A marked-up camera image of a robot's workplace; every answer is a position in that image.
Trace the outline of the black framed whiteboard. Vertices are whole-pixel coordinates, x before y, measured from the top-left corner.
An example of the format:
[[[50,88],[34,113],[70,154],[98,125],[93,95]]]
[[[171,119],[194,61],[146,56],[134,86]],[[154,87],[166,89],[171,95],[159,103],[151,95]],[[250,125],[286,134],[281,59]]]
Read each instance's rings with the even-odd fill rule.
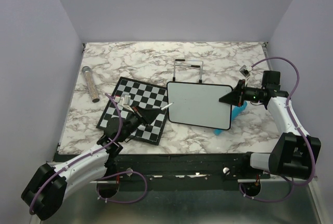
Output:
[[[230,85],[168,82],[169,121],[177,124],[228,130],[232,106],[219,99],[232,91]]]

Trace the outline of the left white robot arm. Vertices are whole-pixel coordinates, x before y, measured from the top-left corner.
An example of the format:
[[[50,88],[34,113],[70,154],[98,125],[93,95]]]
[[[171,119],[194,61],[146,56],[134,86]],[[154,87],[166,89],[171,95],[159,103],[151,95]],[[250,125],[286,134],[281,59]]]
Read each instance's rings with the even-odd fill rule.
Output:
[[[88,151],[62,164],[40,166],[21,195],[29,213],[46,220],[76,190],[96,179],[111,179],[116,172],[114,159],[123,149],[120,143],[164,112],[161,108],[133,106],[126,118],[108,120],[103,135]]]

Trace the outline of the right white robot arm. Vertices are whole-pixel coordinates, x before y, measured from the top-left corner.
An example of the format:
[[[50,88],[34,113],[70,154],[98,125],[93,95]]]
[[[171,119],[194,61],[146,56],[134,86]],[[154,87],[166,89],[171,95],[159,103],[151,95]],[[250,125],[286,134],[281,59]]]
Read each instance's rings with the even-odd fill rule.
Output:
[[[297,178],[309,183],[314,176],[321,142],[301,126],[294,115],[289,94],[280,90],[280,72],[264,71],[261,88],[249,87],[239,80],[231,92],[219,101],[236,107],[246,101],[259,102],[272,115],[280,137],[270,153],[247,153],[247,161],[239,165],[240,174],[251,178],[258,170],[273,175]]]

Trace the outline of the blue cylindrical tube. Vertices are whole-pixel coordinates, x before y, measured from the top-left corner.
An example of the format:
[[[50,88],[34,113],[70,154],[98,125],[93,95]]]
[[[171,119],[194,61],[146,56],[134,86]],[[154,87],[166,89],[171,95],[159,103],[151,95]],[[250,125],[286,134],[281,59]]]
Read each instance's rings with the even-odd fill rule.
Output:
[[[233,121],[240,113],[242,113],[246,107],[247,107],[247,102],[245,101],[244,104],[240,107],[234,107],[233,110],[232,110],[232,114],[231,114],[231,120]],[[222,129],[215,129],[213,131],[213,133],[218,136],[220,135],[224,130]]]

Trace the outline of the black and white chessboard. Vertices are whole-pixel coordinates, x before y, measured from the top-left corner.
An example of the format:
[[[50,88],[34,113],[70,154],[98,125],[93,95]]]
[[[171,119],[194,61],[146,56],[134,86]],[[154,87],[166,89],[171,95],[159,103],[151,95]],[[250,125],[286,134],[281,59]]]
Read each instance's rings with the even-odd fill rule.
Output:
[[[129,95],[131,97],[130,104],[140,106],[142,108],[163,108],[168,104],[167,88],[143,81],[134,80],[132,78],[120,77],[114,91],[113,97],[122,97]],[[118,113],[112,104],[108,102],[96,128],[104,130],[107,123],[112,118],[118,118]],[[167,111],[164,110],[159,114],[150,126],[140,126],[131,135],[137,141],[158,145],[168,118]]]

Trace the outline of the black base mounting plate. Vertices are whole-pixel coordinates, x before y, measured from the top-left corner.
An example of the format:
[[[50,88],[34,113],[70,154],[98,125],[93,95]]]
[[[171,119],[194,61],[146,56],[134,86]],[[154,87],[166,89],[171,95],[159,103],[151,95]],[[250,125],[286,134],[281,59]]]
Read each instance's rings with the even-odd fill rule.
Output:
[[[116,172],[96,179],[103,190],[122,191],[236,191],[240,182],[269,179],[268,172],[254,169],[241,154],[119,154]]]

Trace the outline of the glittery silver tube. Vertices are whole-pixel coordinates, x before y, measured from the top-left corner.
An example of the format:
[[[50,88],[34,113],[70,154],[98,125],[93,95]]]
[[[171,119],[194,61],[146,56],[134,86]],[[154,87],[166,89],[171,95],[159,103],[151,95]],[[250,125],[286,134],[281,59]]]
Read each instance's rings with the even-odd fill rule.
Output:
[[[83,76],[84,76],[86,84],[87,84],[87,89],[88,89],[88,93],[90,95],[91,101],[93,103],[99,102],[100,98],[99,98],[96,84],[93,79],[92,69],[88,66],[84,66],[82,68],[82,73],[83,73]]]

